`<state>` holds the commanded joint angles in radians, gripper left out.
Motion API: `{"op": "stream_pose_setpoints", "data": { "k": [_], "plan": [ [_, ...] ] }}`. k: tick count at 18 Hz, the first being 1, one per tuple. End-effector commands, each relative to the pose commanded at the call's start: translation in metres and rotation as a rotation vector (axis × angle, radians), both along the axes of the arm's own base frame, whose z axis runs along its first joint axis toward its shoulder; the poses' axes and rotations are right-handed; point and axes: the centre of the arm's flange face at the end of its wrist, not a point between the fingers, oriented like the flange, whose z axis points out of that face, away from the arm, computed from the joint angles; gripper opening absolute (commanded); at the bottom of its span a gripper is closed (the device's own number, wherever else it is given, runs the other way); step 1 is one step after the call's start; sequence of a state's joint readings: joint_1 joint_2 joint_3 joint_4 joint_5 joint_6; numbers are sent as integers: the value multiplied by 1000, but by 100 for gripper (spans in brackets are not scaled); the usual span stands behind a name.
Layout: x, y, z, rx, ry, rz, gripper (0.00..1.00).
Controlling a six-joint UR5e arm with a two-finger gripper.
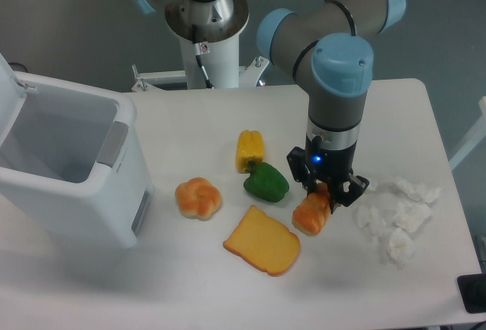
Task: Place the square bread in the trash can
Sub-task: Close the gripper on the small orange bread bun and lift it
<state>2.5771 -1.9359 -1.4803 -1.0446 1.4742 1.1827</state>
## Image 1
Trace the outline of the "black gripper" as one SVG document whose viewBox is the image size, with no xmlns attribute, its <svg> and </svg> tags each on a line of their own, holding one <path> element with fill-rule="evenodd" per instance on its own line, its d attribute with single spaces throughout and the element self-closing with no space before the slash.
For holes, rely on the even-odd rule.
<svg viewBox="0 0 486 330">
<path fill-rule="evenodd" d="M 333 214 L 337 206 L 351 206 L 366 191 L 369 180 L 354 174 L 352 162 L 355 144 L 341 150 L 328 150 L 320 146 L 321 138 L 305 141 L 305 148 L 294 147 L 286 156 L 295 181 L 307 192 L 314 193 L 320 182 L 330 193 L 329 207 Z"/>
</svg>

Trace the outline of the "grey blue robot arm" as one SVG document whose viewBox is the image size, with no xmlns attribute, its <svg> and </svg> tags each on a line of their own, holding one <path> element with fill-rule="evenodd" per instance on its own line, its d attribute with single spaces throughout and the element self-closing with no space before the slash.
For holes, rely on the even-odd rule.
<svg viewBox="0 0 486 330">
<path fill-rule="evenodd" d="M 135 0 L 145 14 L 164 13 L 178 37 L 190 89 L 241 85 L 239 36 L 249 19 L 246 0 Z M 304 148 L 287 157 L 308 193 L 327 185 L 330 205 L 349 206 L 368 188 L 352 169 L 374 53 L 366 38 L 397 23 L 406 0 L 323 0 L 307 17 L 271 11 L 256 43 L 269 63 L 308 94 Z"/>
</svg>

